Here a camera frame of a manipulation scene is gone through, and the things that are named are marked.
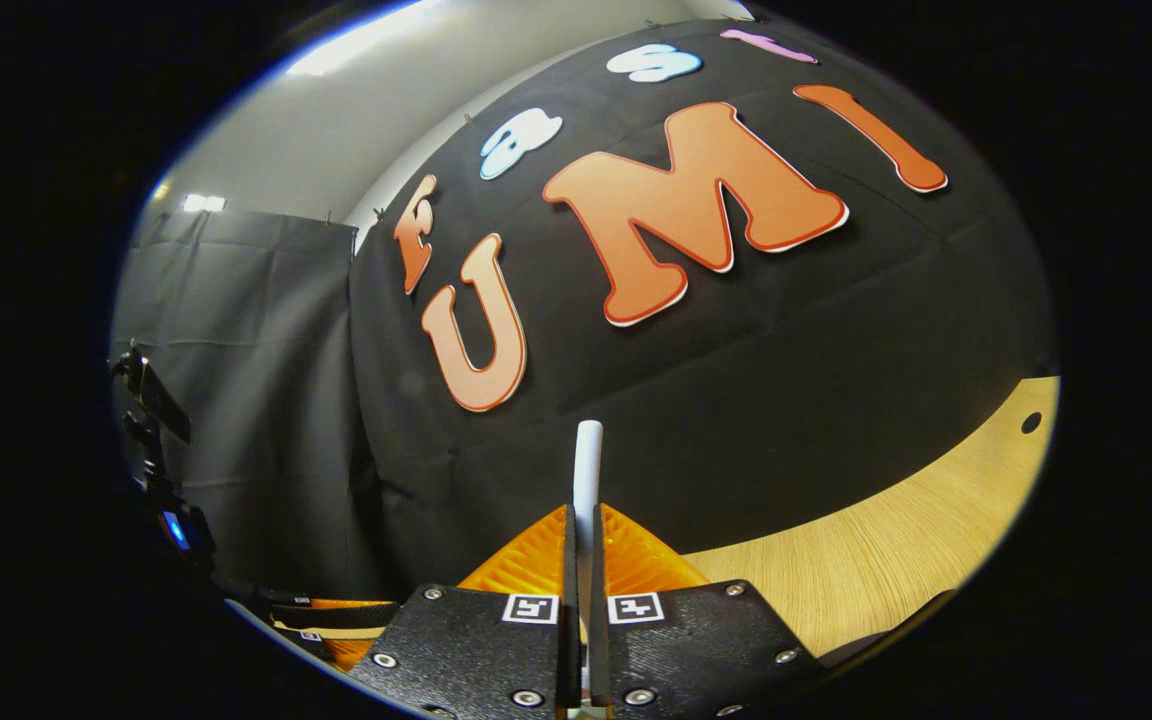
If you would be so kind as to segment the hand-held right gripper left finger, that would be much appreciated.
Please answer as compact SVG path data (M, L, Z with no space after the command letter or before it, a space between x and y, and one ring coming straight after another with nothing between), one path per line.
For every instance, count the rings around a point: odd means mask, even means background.
M567 505L460 584L417 588L349 679L420 717L564 719L582 694L576 584Z

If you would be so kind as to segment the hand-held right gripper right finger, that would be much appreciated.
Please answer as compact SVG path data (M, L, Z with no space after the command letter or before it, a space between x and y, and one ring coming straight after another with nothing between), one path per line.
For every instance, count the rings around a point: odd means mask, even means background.
M708 582L609 505L596 515L591 702L609 719L726 719L827 670L750 579Z

